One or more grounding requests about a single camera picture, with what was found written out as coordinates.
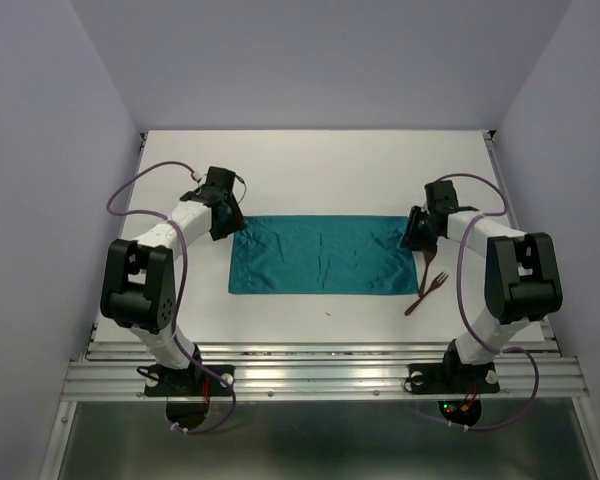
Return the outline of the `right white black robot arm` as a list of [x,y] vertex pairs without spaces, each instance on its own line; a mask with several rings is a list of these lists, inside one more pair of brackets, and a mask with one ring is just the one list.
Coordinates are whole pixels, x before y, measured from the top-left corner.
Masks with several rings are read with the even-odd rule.
[[[401,244],[434,253],[440,238],[459,245],[456,301],[466,329],[447,348],[440,378],[446,387],[462,390],[475,380],[475,366],[492,362],[520,331],[558,311],[563,291],[554,241],[545,232],[512,229],[473,208],[429,212],[414,206]],[[485,267],[484,307],[473,320],[462,294],[467,249],[481,256]]]

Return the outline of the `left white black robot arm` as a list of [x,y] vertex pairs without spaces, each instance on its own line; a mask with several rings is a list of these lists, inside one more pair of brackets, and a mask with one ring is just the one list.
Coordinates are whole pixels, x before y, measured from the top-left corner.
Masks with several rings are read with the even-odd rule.
[[196,346],[177,326],[188,269],[188,248],[201,237],[222,240],[246,221],[234,186],[216,182],[183,194],[169,214],[146,210],[158,222],[108,249],[100,300],[101,314],[137,337],[168,371],[179,393],[195,392],[203,371]]

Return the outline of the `teal cloth napkin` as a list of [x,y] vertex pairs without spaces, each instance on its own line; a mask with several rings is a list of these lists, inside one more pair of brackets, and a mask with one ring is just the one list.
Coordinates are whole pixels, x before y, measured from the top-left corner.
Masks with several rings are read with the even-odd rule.
[[408,220],[374,215],[259,215],[233,236],[235,295],[413,295]]

